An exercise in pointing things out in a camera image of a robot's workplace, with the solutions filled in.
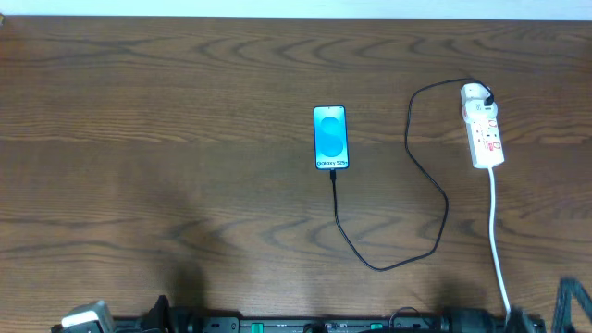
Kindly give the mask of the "blue Galaxy smartphone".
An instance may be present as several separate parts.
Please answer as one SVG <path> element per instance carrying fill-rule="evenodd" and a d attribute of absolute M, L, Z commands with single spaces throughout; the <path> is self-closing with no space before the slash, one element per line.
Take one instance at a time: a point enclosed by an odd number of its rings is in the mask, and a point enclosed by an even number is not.
<path fill-rule="evenodd" d="M 314 108 L 314 156 L 318 170 L 347 169 L 350 165 L 346 108 Z"/>

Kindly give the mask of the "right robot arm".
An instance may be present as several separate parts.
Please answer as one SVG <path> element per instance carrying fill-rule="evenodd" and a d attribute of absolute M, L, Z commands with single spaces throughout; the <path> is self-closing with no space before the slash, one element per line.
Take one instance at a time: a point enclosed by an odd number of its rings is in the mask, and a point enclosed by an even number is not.
<path fill-rule="evenodd" d="M 572 320 L 572 301 L 576 300 L 588 320 L 591 320 L 591 296 L 582 283 L 571 277 L 560 281 L 553 320 L 552 333 L 575 333 Z M 445 314 L 434 328 L 450 333 L 540 333 L 546 327 L 542 319 L 528 316 L 521 308 L 512 308 L 507 319 L 492 316 L 479 309 L 453 310 Z"/>

